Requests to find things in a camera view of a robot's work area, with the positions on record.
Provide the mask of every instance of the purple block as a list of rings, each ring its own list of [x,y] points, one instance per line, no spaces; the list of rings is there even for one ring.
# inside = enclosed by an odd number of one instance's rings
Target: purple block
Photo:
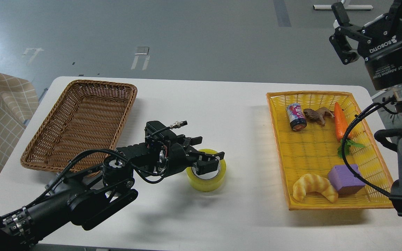
[[[361,175],[357,164],[351,164],[350,166],[356,171],[356,173]],[[346,165],[334,166],[328,173],[328,179],[338,194],[357,193],[365,186],[364,182],[356,178],[351,171],[348,170]]]

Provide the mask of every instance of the white table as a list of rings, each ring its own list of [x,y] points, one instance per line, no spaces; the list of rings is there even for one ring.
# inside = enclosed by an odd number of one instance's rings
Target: white table
[[[0,215],[35,199],[54,174],[21,167],[20,156],[66,85],[54,80],[0,175]],[[91,231],[71,223],[41,243],[152,250],[402,250],[402,218],[391,210],[289,211],[284,200],[267,92],[352,92],[361,109],[371,103],[359,86],[90,78],[130,83],[138,93],[118,146],[143,141],[145,123],[171,124],[196,146],[225,152],[225,183],[194,190],[185,173],[147,184],[136,178],[139,197]],[[377,113],[367,118],[383,129]],[[392,177],[396,154],[379,145]]]

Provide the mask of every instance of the toy croissant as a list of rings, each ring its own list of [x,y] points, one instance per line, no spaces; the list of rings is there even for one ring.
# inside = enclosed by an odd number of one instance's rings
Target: toy croissant
[[[332,203],[338,200],[338,193],[330,181],[317,174],[307,173],[302,175],[292,188],[292,195],[298,201],[302,201],[308,192],[319,192]]]

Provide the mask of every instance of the black cable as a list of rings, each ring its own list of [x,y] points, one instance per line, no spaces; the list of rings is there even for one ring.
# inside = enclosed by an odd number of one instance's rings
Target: black cable
[[[153,137],[154,135],[162,133],[163,131],[166,131],[166,130],[169,130],[169,129],[170,129],[170,127],[165,127],[163,129],[157,130],[156,132],[150,134],[150,137]]]
[[[379,105],[379,106],[381,106],[381,107],[383,107],[384,108],[384,110],[386,110],[386,112],[388,112],[388,113],[390,113],[390,114],[392,114],[392,115],[397,115],[397,114],[399,114],[399,113],[397,113],[397,112],[393,112],[392,110],[390,110],[389,108],[387,108],[385,105],[383,105],[383,104],[381,104],[381,103],[375,103],[376,105]]]
[[[381,194],[389,197],[390,193],[372,183],[370,183],[369,181],[367,181],[365,178],[363,178],[361,175],[359,175],[359,173],[356,173],[355,170],[353,170],[353,168],[351,168],[350,164],[347,161],[347,158],[345,156],[345,144],[346,141],[348,139],[348,135],[350,134],[351,130],[353,130],[353,128],[359,123],[361,122],[363,119],[365,119],[367,116],[369,116],[370,114],[374,113],[375,111],[377,111],[378,109],[380,109],[381,107],[385,106],[387,103],[391,102],[392,99],[387,100],[386,102],[383,102],[382,104],[371,104],[369,105],[366,109],[364,109],[364,111],[362,111],[348,126],[347,130],[344,133],[344,136],[342,138],[342,144],[341,144],[341,151],[342,151],[342,159],[345,163],[345,165],[347,166],[348,170],[351,171],[351,173],[358,178],[360,181],[364,182],[365,184],[367,184],[368,186],[372,187],[373,189],[375,189],[376,191],[380,192]]]
[[[93,153],[97,153],[97,152],[102,152],[102,153],[107,153],[107,154],[111,154],[114,155],[124,161],[128,161],[123,155],[119,154],[116,151],[113,151],[111,149],[92,149],[92,150],[86,150],[83,151],[81,153],[79,153],[77,156],[74,157],[74,159],[72,159],[71,161],[69,161],[69,164],[66,165],[66,167],[64,167],[63,171],[57,176],[57,178],[54,180],[54,182],[40,195],[38,196],[35,200],[33,200],[32,202],[30,202],[29,204],[27,204],[25,207],[26,208],[30,208],[34,205],[36,205],[38,202],[40,202],[41,200],[43,200],[45,198],[45,196],[52,190],[54,189],[54,187],[59,184],[62,181],[62,178],[64,177],[64,175],[66,175],[66,173],[68,173],[69,170],[72,169],[72,167],[74,167],[75,164],[77,164],[80,160],[84,159],[85,157],[93,154]],[[18,212],[20,212],[21,209],[15,210],[13,212],[7,213],[5,215],[2,216],[2,218],[7,218],[13,214],[16,214]]]
[[[149,179],[147,179],[145,176],[142,175],[142,173],[141,173],[140,170],[137,170],[136,168],[135,168],[134,170],[136,171],[136,173],[137,173],[145,182],[150,183],[150,184],[157,184],[157,183],[161,182],[161,181],[164,179],[164,176],[162,175],[161,178],[159,178],[159,180],[157,180],[157,181],[150,181]]]

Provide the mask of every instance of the tape roll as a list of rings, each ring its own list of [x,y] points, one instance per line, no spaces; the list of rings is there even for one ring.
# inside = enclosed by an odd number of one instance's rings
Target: tape roll
[[[205,152],[207,154],[218,153],[212,149],[201,149],[198,151]],[[226,161],[223,159],[220,160],[220,170],[213,178],[204,179],[196,176],[192,170],[192,167],[187,167],[185,171],[187,172],[188,181],[194,189],[197,189],[201,192],[212,192],[219,188],[224,181],[224,175],[226,173]]]

